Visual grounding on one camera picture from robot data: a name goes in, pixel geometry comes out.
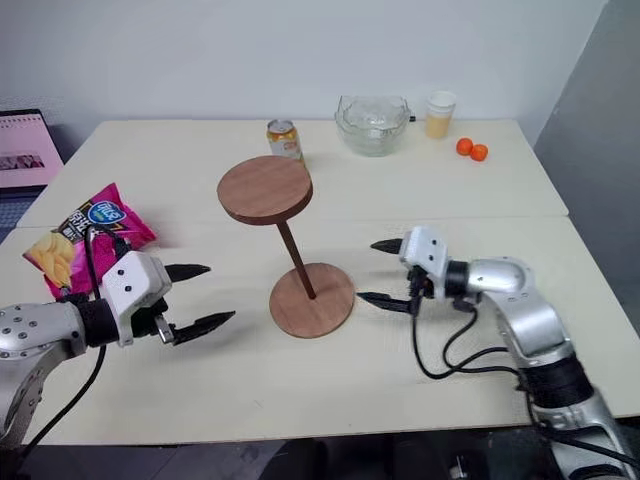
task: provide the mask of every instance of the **plastic cup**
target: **plastic cup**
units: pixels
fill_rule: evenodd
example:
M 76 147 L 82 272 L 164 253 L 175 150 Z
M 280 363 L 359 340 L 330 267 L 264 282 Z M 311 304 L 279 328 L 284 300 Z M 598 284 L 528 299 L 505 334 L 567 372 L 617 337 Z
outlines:
M 446 90 L 438 90 L 427 99 L 426 132 L 429 138 L 444 138 L 449 130 L 451 115 L 456 108 L 456 96 Z

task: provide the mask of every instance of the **wooden pole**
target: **wooden pole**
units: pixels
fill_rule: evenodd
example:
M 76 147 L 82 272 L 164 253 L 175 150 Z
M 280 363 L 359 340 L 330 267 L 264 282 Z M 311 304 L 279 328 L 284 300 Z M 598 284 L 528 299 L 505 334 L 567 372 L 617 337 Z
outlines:
M 298 247 L 296 247 L 296 242 L 293 240 L 293 235 L 291 235 L 291 230 L 289 230 L 289 225 L 287 222 L 278 223 L 278 230 L 280 231 L 280 235 L 282 235 L 282 240 L 284 240 L 284 244 L 289 250 L 289 255 L 291 255 L 291 259 L 293 260 L 293 264 L 298 271 L 298 275 L 300 276 L 300 280 L 302 281 L 302 285 L 304 285 L 304 289 L 307 291 L 308 297 L 313 300 L 316 298 L 316 292 L 313 290 L 313 286 L 311 285 L 311 280 L 309 280 L 309 276 L 307 275 L 307 271 L 304 268 L 304 263 L 302 263 L 302 258 L 300 258 L 300 252 L 298 252 Z

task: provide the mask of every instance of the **round wooden top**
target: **round wooden top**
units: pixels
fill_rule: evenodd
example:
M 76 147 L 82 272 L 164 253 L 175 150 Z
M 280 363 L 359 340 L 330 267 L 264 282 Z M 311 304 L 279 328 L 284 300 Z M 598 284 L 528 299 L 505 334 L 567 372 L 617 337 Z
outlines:
M 218 183 L 218 199 L 227 213 L 250 225 L 286 222 L 307 206 L 312 194 L 304 165 L 275 155 L 242 162 Z

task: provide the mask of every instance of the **cup lid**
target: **cup lid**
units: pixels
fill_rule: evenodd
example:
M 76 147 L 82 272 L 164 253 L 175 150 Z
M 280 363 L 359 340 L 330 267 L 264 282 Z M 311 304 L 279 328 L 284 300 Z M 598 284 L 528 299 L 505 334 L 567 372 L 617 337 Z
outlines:
M 447 90 L 438 90 L 436 92 L 432 92 L 427 101 L 431 107 L 438 109 L 450 109 L 456 104 L 456 96 Z

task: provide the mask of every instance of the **gray wall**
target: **gray wall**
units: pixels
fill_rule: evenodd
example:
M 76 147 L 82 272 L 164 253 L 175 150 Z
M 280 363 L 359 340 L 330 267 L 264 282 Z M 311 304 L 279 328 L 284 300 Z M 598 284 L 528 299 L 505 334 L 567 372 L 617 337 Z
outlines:
M 640 332 L 638 0 L 605 6 L 535 151 Z

